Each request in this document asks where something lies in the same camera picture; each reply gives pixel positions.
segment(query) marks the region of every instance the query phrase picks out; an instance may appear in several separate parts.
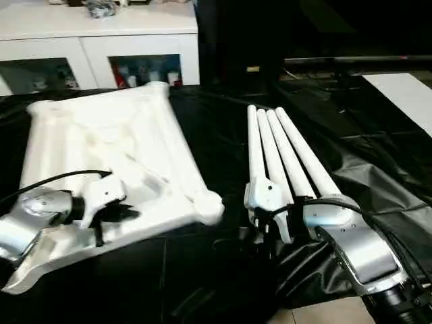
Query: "white plastic frame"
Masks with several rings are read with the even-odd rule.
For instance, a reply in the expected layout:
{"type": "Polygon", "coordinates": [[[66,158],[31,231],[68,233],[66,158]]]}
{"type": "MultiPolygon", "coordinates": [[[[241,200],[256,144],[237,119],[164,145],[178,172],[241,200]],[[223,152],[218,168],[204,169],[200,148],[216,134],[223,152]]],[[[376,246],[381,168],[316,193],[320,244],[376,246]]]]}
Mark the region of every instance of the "white plastic frame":
{"type": "MultiPolygon", "coordinates": [[[[105,245],[79,222],[46,229],[3,288],[20,294],[43,274],[195,221],[211,225],[223,212],[207,189],[167,100],[167,84],[65,101],[41,101],[33,116],[22,186],[81,169],[111,170],[125,184],[140,215],[103,223],[105,245]]],[[[52,182],[53,189],[80,194],[96,175],[52,182]]]]}

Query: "floor tile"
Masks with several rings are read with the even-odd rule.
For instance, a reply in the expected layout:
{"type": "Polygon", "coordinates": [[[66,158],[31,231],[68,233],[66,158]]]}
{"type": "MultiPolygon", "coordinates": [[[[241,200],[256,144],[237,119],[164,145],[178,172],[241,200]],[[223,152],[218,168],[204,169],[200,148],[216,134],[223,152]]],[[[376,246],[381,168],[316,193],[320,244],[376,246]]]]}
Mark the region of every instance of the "floor tile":
{"type": "Polygon", "coordinates": [[[295,324],[374,323],[359,297],[349,297],[297,308],[293,310],[293,314],[295,324]]]}

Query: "small object on cabinet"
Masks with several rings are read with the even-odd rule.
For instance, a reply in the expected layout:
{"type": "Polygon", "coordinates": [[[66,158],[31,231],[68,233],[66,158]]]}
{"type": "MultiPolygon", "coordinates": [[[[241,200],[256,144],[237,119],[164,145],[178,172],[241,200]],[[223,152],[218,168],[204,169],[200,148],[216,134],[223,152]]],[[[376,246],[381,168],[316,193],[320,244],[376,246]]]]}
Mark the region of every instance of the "small object on cabinet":
{"type": "Polygon", "coordinates": [[[46,90],[47,88],[47,79],[44,76],[33,77],[31,93],[38,93],[40,91],[46,90]]]}
{"type": "Polygon", "coordinates": [[[168,72],[168,84],[169,86],[181,86],[182,81],[180,80],[179,73],[177,71],[168,72]]]}
{"type": "Polygon", "coordinates": [[[136,84],[136,76],[129,76],[129,78],[128,78],[128,85],[129,85],[129,88],[135,88],[137,86],[137,84],[136,84]]]}
{"type": "Polygon", "coordinates": [[[67,76],[65,78],[65,87],[71,90],[80,90],[80,86],[74,76],[67,76]]]}
{"type": "Polygon", "coordinates": [[[86,6],[93,18],[115,15],[115,3],[113,0],[87,0],[86,6]]]}

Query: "cabinet door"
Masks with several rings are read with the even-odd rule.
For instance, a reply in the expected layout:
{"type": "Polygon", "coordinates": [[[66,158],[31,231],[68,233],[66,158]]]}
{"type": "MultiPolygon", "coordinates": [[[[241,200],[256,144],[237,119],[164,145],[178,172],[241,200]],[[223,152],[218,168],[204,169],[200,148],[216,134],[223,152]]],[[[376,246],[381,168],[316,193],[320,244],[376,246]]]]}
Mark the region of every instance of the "cabinet door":
{"type": "Polygon", "coordinates": [[[97,88],[78,38],[0,41],[0,95],[97,88]]]}
{"type": "Polygon", "coordinates": [[[80,40],[99,88],[142,85],[150,80],[172,84],[200,82],[196,34],[103,36],[80,40]]]}

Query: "white plastic part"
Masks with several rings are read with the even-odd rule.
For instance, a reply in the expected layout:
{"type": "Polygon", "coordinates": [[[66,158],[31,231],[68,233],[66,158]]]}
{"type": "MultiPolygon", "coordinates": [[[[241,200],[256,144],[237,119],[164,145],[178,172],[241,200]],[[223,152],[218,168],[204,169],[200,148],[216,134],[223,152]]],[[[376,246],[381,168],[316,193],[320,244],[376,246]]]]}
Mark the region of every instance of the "white plastic part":
{"type": "Polygon", "coordinates": [[[93,217],[98,211],[103,209],[108,203],[115,200],[123,200],[125,197],[126,192],[123,182],[115,174],[110,174],[92,182],[85,187],[82,193],[85,208],[80,226],[82,228],[90,227],[93,217]]]}
{"type": "MultiPolygon", "coordinates": [[[[221,197],[205,186],[167,100],[167,89],[163,82],[151,82],[29,106],[32,125],[21,187],[69,171],[112,170],[124,185],[124,204],[132,205],[139,216],[103,222],[101,247],[95,246],[94,230],[82,228],[80,221],[44,230],[4,292],[20,294],[47,272],[161,232],[220,220],[221,197]]],[[[86,188],[98,178],[77,175],[47,186],[86,196],[86,188]]],[[[121,196],[117,187],[115,196],[121,196]]]]}
{"type": "Polygon", "coordinates": [[[248,106],[248,141],[249,141],[249,177],[253,181],[256,177],[265,178],[263,150],[259,135],[257,108],[248,106]]]}
{"type": "Polygon", "coordinates": [[[323,167],[317,156],[312,151],[302,134],[298,131],[292,120],[288,117],[285,110],[281,107],[276,109],[277,117],[285,130],[292,146],[303,162],[304,167],[309,173],[312,181],[317,186],[321,196],[329,196],[332,194],[341,194],[338,186],[331,179],[327,170],[323,167]]]}
{"type": "Polygon", "coordinates": [[[270,128],[273,132],[277,148],[279,149],[283,164],[285,165],[285,170],[294,189],[294,193],[296,196],[309,196],[316,198],[312,186],[309,184],[309,180],[306,177],[300,162],[297,160],[296,153],[294,152],[290,141],[286,137],[275,112],[269,110],[267,112],[267,117],[269,119],[270,128]]]}
{"type": "Polygon", "coordinates": [[[269,170],[269,178],[271,181],[279,184],[279,187],[282,190],[283,202],[285,205],[292,204],[294,199],[292,198],[290,186],[288,185],[288,181],[286,179],[284,166],[282,165],[281,158],[277,152],[275,139],[271,133],[267,115],[264,109],[259,109],[256,114],[258,116],[261,140],[263,141],[265,162],[267,164],[267,169],[269,170]]]}

